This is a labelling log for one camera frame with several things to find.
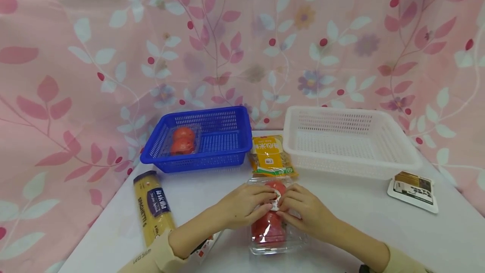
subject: person's left hand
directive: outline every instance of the person's left hand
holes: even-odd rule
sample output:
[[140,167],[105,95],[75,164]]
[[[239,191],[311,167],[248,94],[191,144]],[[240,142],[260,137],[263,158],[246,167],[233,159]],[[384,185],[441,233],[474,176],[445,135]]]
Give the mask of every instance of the person's left hand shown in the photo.
[[275,198],[274,189],[268,186],[243,184],[216,203],[212,213],[221,219],[224,229],[237,229],[262,218]]

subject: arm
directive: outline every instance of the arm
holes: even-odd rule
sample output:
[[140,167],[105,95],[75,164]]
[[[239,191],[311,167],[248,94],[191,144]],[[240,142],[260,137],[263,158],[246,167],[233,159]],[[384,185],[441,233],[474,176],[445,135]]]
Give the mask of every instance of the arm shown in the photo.
[[176,228],[168,236],[168,243],[176,257],[185,259],[211,235],[223,230],[217,209],[210,207],[194,219]]
[[204,240],[223,229],[251,225],[265,215],[276,194],[268,186],[243,184],[216,205],[204,210],[172,232],[165,231],[145,251],[126,264],[119,273],[175,273]]
[[[301,218],[287,213],[298,212]],[[280,199],[280,211],[289,224],[310,236],[352,254],[375,273],[433,273],[403,252],[337,219],[310,191],[294,184]]]
[[346,222],[339,221],[336,233],[328,240],[329,244],[341,248],[367,264],[374,272],[382,273],[390,260],[387,246]]

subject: tomato package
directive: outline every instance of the tomato package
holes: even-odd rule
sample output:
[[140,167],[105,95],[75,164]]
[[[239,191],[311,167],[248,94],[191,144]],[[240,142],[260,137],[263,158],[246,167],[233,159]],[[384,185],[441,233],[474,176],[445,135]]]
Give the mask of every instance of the tomato package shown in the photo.
[[278,201],[293,183],[290,177],[258,177],[248,181],[250,185],[265,185],[274,189],[277,197],[272,200],[273,208],[251,225],[249,250],[253,254],[286,253],[306,244],[306,235],[288,225],[276,214]]
[[201,126],[197,124],[176,126],[167,129],[166,137],[160,148],[160,156],[179,156],[197,153],[201,140],[201,132]]

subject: white plastic basket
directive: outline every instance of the white plastic basket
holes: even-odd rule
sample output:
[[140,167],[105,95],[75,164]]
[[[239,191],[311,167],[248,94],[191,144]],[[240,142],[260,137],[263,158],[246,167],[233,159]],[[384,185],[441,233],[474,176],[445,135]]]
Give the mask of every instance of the white plastic basket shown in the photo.
[[381,111],[289,107],[283,149],[297,168],[390,179],[422,161],[392,117]]

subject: small card package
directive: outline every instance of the small card package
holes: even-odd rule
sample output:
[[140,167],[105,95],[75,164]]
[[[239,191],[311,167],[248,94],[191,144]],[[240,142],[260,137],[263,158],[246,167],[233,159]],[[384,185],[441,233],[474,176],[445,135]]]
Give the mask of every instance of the small card package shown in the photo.
[[160,148],[160,157],[195,154],[199,151],[202,129],[199,124],[171,128]]
[[402,171],[389,183],[387,194],[411,205],[438,213],[438,204],[433,191],[431,179]]
[[193,252],[192,258],[196,259],[198,263],[202,263],[202,261],[207,257],[207,254],[215,244],[215,241],[221,235],[221,232],[217,232],[216,234],[209,237],[207,240],[202,242]]
[[293,183],[290,177],[258,177],[252,178],[248,184],[260,184],[272,187],[277,194],[273,208],[262,218],[251,225],[249,250],[255,254],[278,254],[291,252],[302,248],[307,243],[307,236],[291,225],[287,225],[276,214],[278,201],[286,188]]

